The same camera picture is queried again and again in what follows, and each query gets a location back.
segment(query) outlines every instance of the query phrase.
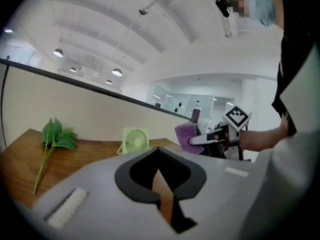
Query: black opening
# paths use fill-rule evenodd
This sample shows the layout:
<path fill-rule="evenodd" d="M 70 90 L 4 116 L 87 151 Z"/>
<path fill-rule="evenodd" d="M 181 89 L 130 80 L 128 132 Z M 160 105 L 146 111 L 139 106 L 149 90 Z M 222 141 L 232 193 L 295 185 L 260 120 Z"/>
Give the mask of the black opening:
<path fill-rule="evenodd" d="M 160 195 L 152 191 L 158 169 L 174 195 L 171 226 L 181 233 L 196 225 L 184 216 L 179 201 L 194 198 L 204 186 L 207 175 L 201 166 L 159 147 L 122 164 L 114 180 L 127 197 L 139 203 L 155 204 L 159 210 Z"/>

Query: fan grille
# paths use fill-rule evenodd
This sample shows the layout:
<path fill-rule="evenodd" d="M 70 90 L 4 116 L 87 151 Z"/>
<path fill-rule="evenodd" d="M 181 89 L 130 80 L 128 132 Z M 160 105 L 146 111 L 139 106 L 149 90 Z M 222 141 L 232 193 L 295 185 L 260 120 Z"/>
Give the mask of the fan grille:
<path fill-rule="evenodd" d="M 148 147 L 148 137 L 140 129 L 131 130 L 125 136 L 125 148 L 128 152 L 144 150 Z"/>

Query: person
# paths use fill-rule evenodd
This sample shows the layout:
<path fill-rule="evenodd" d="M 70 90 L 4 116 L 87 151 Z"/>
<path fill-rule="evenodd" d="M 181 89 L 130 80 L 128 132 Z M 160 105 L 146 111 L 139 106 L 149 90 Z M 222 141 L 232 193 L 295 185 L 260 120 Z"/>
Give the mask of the person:
<path fill-rule="evenodd" d="M 295 77 L 307 58 L 315 40 L 311 35 L 306 2 L 301 0 L 228 0 L 233 11 L 261 23 L 277 25 L 283 30 L 281 61 L 278 66 L 277 90 L 273 108 L 281 117 L 280 126 L 267 131 L 242 130 L 239 144 L 244 150 L 260 152 L 273 148 L 280 140 L 296 133 L 293 121 L 280 94 Z"/>

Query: plant stem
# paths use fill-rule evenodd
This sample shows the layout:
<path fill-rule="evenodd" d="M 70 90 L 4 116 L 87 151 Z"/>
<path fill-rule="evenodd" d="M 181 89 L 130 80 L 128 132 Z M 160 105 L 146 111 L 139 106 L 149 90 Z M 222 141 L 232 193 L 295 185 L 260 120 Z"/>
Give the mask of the plant stem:
<path fill-rule="evenodd" d="M 43 158 L 42 158 L 42 163 L 44 162 L 45 157 L 46 157 L 47 146 L 48 146 L 48 143 L 45 145 L 45 150 L 44 150 L 44 155 L 43 155 Z"/>
<path fill-rule="evenodd" d="M 55 146 L 52 146 L 52 147 L 50 148 L 49 152 L 47 153 L 46 158 L 44 159 L 44 161 L 43 161 L 43 159 L 42 159 L 42 164 L 41 164 L 41 167 L 40 167 L 38 176 L 36 177 L 36 181 L 35 181 L 35 185 L 34 185 L 34 189 L 33 189 L 33 194 L 34 194 L 34 195 L 36 195 L 36 193 L 37 193 L 37 187 L 38 187 L 38 184 L 39 184 L 39 180 L 40 180 L 40 178 L 41 178 L 41 175 L 42 175 L 42 171 L 43 171 L 43 169 L 44 169 L 44 167 L 45 167 L 45 165 L 46 165 L 46 163 L 47 163 L 47 160 L 48 160 L 49 156 L 50 156 L 51 153 L 55 150 L 55 148 L 56 148 Z"/>

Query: purple cloth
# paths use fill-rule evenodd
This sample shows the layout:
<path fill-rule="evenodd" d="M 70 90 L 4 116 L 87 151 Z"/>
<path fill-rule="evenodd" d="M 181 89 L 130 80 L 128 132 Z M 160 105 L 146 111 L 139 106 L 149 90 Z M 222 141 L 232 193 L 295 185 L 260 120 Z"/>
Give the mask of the purple cloth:
<path fill-rule="evenodd" d="M 196 127 L 196 123 L 187 122 L 174 128 L 179 144 L 185 152 L 200 154 L 205 149 L 202 146 L 191 146 L 189 144 L 189 139 L 198 136 Z"/>

